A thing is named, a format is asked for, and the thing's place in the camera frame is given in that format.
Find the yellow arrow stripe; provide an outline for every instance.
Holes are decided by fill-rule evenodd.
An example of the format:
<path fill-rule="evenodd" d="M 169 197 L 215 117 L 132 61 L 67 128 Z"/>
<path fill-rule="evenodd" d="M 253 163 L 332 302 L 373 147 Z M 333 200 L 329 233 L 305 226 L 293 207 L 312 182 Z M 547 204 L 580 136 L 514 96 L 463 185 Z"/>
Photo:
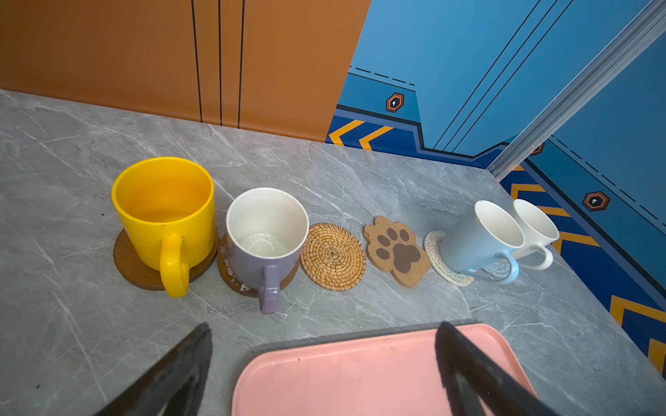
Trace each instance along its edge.
<path fill-rule="evenodd" d="M 601 247 L 594 238 L 590 236 L 582 236 L 580 234 L 572 234 L 570 232 L 560 232 L 559 240 L 553 243 L 553 248 L 557 250 L 558 253 L 562 254 L 562 242 L 563 241 L 573 241 L 575 243 L 587 244 L 588 246 Z"/>
<path fill-rule="evenodd" d="M 378 130 L 375 130 L 374 132 L 368 134 L 358 142 L 361 144 L 361 147 L 365 150 L 372 150 L 372 147 L 370 147 L 370 141 L 378 138 L 382 134 L 388 132 L 389 130 L 393 130 L 393 127 L 387 127 L 384 126 L 382 128 L 379 128 Z"/>
<path fill-rule="evenodd" d="M 651 317 L 657 321 L 666 323 L 666 312 L 660 311 L 649 306 L 637 304 L 630 300 L 619 298 L 615 295 L 611 296 L 611 315 L 615 318 L 617 323 L 622 326 L 624 320 L 624 311 L 636 312 L 639 315 Z"/>
<path fill-rule="evenodd" d="M 518 199 L 518 192 L 526 190 L 529 192 L 545 192 L 540 185 L 531 185 L 531 184 L 512 184 L 511 185 L 511 197 L 513 199 Z"/>
<path fill-rule="evenodd" d="M 351 130 L 354 130 L 356 127 L 359 127 L 361 124 L 363 124 L 362 121 L 354 120 L 340 127 L 338 130 L 335 130 L 333 133 L 330 133 L 328 137 L 331 138 L 333 144 L 337 144 L 338 146 L 344 146 L 344 144 L 342 144 L 342 139 L 340 138 L 340 136 Z"/>
<path fill-rule="evenodd" d="M 541 211 L 545 212 L 548 215 L 557 215 L 561 217 L 570 217 L 569 214 L 563 208 L 555 208 L 553 206 L 540 206 L 538 207 Z"/>
<path fill-rule="evenodd" d="M 647 350 L 647 358 L 657 368 L 659 374 L 664 374 L 664 362 L 666 361 L 666 343 L 650 338 L 650 347 Z"/>

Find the light blue mug handle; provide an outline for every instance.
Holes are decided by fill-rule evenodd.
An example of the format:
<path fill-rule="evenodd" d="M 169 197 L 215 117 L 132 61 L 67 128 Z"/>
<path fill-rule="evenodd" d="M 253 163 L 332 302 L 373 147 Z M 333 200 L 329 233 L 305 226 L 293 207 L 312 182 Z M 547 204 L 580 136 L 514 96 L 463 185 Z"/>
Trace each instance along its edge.
<path fill-rule="evenodd" d="M 280 300 L 280 268 L 277 264 L 264 266 L 261 282 L 257 290 L 259 293 L 259 310 L 268 315 L 278 310 Z"/>
<path fill-rule="evenodd" d="M 476 274 L 474 270 L 463 270 L 462 272 L 464 274 L 467 274 L 475 279 L 483 280 L 485 282 L 491 282 L 495 283 L 498 285 L 506 285 L 508 283 L 512 283 L 517 277 L 518 274 L 520 273 L 520 266 L 518 266 L 518 262 L 511 257 L 511 254 L 509 252 L 499 252 L 495 255 L 497 258 L 503 258 L 504 260 L 509 262 L 509 266 L 511 266 L 511 271 L 509 272 L 509 275 L 506 276 L 504 279 L 491 279 L 487 278 L 485 276 L 481 276 L 479 274 Z"/>

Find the yellow mug handle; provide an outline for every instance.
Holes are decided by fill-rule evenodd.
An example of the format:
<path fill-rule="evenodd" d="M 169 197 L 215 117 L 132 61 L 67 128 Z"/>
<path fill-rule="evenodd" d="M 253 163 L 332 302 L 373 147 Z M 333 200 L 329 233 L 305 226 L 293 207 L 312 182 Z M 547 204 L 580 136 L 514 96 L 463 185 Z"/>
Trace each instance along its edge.
<path fill-rule="evenodd" d="M 180 262 L 183 236 L 173 234 L 162 239 L 160 276 L 166 292 L 172 298 L 187 294 L 190 286 L 190 265 Z"/>

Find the purple mug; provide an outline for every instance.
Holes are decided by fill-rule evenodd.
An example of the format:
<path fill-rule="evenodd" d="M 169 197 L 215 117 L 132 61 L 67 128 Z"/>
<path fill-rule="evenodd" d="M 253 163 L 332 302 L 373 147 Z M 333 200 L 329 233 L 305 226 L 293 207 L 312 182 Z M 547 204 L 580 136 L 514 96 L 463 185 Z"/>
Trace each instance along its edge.
<path fill-rule="evenodd" d="M 259 293 L 261 313 L 278 310 L 280 282 L 294 269 L 308 237 L 303 205 L 287 192 L 243 192 L 226 213 L 226 258 L 234 277 Z"/>

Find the white patterned coaster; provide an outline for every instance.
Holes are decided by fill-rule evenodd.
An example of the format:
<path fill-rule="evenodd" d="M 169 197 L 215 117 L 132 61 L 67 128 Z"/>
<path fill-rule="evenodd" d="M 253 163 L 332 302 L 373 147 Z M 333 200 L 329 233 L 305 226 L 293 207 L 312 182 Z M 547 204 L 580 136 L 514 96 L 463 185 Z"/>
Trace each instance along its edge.
<path fill-rule="evenodd" d="M 506 260 L 500 259 L 482 270 L 495 278 L 505 278 L 511 272 L 511 266 Z"/>
<path fill-rule="evenodd" d="M 440 244 L 446 233 L 444 231 L 431 231 L 423 240 L 423 247 L 430 257 L 432 268 L 447 282 L 456 286 L 467 286 L 474 281 L 474 278 L 466 274 L 455 272 L 449 269 L 440 256 Z"/>

